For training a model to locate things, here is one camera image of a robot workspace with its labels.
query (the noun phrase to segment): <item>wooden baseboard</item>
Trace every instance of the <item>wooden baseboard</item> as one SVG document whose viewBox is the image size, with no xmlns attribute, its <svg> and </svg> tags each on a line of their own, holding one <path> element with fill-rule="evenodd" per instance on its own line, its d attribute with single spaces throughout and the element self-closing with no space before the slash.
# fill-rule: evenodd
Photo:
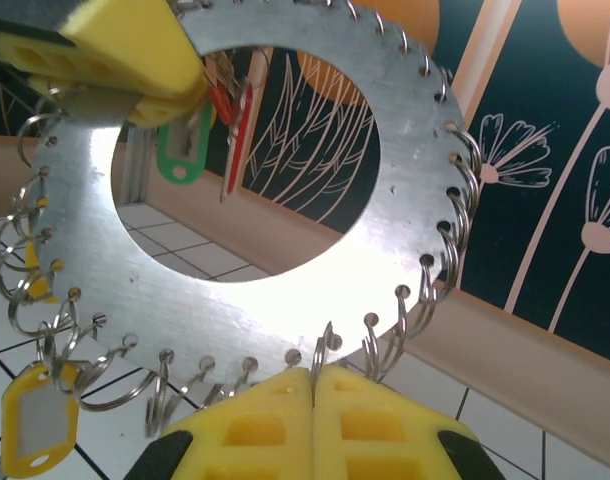
<svg viewBox="0 0 610 480">
<path fill-rule="evenodd" d="M 23 151 L 27 158 L 33 161 L 36 149 L 36 138 L 25 138 Z M 120 198 L 125 158 L 125 144 L 119 143 L 114 151 L 112 164 L 112 193 L 114 201 Z M 0 136 L 0 217 L 9 213 L 12 197 L 32 175 L 32 172 L 21 162 L 16 151 L 16 137 Z"/>
<path fill-rule="evenodd" d="M 221 205 L 220 182 L 179 187 L 153 169 L 148 203 L 271 274 L 340 238 L 249 192 Z M 460 291 L 406 349 L 610 466 L 609 361 Z"/>
</svg>

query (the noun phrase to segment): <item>plastic key label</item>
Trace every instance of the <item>plastic key label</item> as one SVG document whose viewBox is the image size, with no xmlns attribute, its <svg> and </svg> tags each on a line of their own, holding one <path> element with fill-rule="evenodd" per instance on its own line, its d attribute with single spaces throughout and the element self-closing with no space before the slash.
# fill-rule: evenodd
<svg viewBox="0 0 610 480">
<path fill-rule="evenodd" d="M 65 364 L 63 386 L 70 388 L 78 369 Z M 78 405 L 54 388 L 48 368 L 30 364 L 7 388 L 2 399 L 1 466 L 12 478 L 46 472 L 67 457 L 76 444 Z"/>
</svg>

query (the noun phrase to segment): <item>green key tag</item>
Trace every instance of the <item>green key tag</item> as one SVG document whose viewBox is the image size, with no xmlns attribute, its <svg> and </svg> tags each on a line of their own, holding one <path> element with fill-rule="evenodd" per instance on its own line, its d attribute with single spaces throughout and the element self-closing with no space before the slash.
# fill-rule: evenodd
<svg viewBox="0 0 610 480">
<path fill-rule="evenodd" d="M 181 117 L 159 129 L 156 165 L 165 180 L 189 185 L 201 176 L 214 113 L 212 103 L 207 102 L 190 128 L 187 119 Z"/>
</svg>

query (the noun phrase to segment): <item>yellow foam pad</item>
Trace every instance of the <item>yellow foam pad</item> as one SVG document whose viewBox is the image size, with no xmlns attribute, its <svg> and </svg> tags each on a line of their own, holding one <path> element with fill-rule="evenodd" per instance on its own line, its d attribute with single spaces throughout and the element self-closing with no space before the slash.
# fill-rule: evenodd
<svg viewBox="0 0 610 480">
<path fill-rule="evenodd" d="M 62 78 L 32 75 L 29 85 L 42 95 L 47 95 L 50 88 L 64 89 L 59 99 L 67 96 L 67 89 L 74 89 L 76 82 Z M 193 111 L 204 99 L 208 83 L 201 76 L 194 90 L 182 98 L 143 97 L 132 111 L 129 121 L 139 128 L 154 128 L 165 125 L 175 118 Z"/>
<path fill-rule="evenodd" d="M 59 27 L 76 46 L 0 32 L 21 71 L 161 98 L 190 95 L 202 63 L 165 0 L 87 0 Z"/>
<path fill-rule="evenodd" d="M 463 424 L 350 370 L 323 367 L 314 409 L 315 480 L 460 480 L 438 432 Z"/>
<path fill-rule="evenodd" d="M 173 478 L 311 480 L 309 372 L 293 368 L 174 424 L 193 435 Z"/>
</svg>

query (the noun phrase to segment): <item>metal ring plate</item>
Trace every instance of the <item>metal ring plate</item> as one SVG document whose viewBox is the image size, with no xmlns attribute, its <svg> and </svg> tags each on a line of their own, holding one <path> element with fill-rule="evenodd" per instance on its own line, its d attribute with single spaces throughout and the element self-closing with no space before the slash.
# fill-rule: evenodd
<svg viewBox="0 0 610 480">
<path fill-rule="evenodd" d="M 172 349 L 170 376 L 180 380 L 194 377 L 200 359 L 211 355 L 216 367 L 206 380 L 229 384 L 239 378 L 242 360 L 253 356 L 259 368 L 249 381 L 256 382 L 282 371 L 292 348 L 300 350 L 303 365 L 311 364 L 330 320 L 343 343 L 328 361 L 360 348 L 368 312 L 380 318 L 377 335 L 392 327 L 398 318 L 394 289 L 405 284 L 416 295 L 422 254 L 435 256 L 432 275 L 438 275 L 444 244 L 436 223 L 456 218 L 446 190 L 466 189 L 448 156 L 468 152 L 444 131 L 448 121 L 462 126 L 461 115 L 451 92 L 445 103 L 434 100 L 442 85 L 434 64 L 432 75 L 418 74 L 424 64 L 418 45 L 410 41 L 410 51 L 402 53 L 397 27 L 385 24 L 379 35 L 374 12 L 359 11 L 356 21 L 345 4 L 216 0 L 181 22 L 201 55 L 246 45 L 312 53 L 352 79 L 375 115 L 380 170 L 363 215 L 327 252 L 282 275 L 202 281 L 141 251 L 116 213 L 110 185 L 120 127 L 138 98 L 91 88 L 74 97 L 71 115 L 50 132 L 57 145 L 36 152 L 36 165 L 50 168 L 49 205 L 37 228 L 54 230 L 39 257 L 43 269 L 56 258 L 64 261 L 53 291 L 64 298 L 69 288 L 80 288 L 82 318 L 107 315 L 98 331 L 101 344 L 115 348 L 124 335 L 136 334 L 138 346 L 126 358 L 153 371 L 160 350 Z"/>
</svg>

